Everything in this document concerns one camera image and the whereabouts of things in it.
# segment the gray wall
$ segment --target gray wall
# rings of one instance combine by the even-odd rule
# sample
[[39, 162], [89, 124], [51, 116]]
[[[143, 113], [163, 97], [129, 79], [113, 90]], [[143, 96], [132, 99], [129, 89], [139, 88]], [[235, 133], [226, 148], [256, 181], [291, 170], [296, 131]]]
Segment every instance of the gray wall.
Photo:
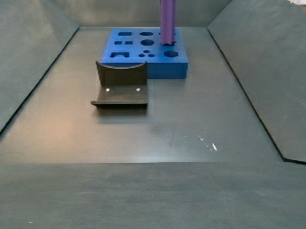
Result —
[[47, 0], [0, 1], [0, 131], [77, 27]]
[[[160, 0], [52, 0], [81, 26], [159, 26]], [[178, 0], [178, 26], [206, 27], [231, 0]]]
[[306, 162], [306, 11], [232, 0], [210, 32], [284, 158]]

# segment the blue shape sorter block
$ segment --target blue shape sorter block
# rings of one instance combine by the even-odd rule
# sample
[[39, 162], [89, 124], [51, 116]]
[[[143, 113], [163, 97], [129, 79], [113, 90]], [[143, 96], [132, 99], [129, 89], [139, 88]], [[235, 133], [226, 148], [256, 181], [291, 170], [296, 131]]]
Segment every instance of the blue shape sorter block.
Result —
[[148, 78], [184, 79], [187, 54], [179, 30], [175, 44], [160, 44], [159, 29], [113, 29], [100, 63], [113, 67], [131, 67], [147, 62]]

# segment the white object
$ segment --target white object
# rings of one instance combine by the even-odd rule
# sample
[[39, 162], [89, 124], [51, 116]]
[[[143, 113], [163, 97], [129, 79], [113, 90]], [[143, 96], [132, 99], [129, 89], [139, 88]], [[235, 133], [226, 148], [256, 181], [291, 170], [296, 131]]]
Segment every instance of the white object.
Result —
[[306, 4], [306, 0], [288, 0], [292, 4]]

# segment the purple rod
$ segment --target purple rod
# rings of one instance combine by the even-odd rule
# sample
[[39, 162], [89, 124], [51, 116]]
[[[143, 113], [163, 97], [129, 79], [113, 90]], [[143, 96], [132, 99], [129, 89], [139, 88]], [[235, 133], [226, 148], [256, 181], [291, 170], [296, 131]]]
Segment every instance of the purple rod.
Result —
[[175, 0], [160, 0], [160, 43], [175, 44]]

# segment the circular hole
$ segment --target circular hole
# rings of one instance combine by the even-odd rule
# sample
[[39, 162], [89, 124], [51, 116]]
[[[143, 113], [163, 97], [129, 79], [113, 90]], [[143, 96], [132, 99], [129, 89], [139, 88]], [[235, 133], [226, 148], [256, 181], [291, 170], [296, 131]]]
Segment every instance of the circular hole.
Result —
[[153, 41], [151, 40], [151, 39], [144, 39], [143, 41], [141, 41], [141, 45], [143, 46], [151, 46], [153, 44]]
[[143, 36], [151, 36], [153, 33], [152, 32], [141, 32], [140, 35]]
[[178, 52], [176, 51], [165, 51], [164, 56], [175, 58], [175, 57], [178, 57]]

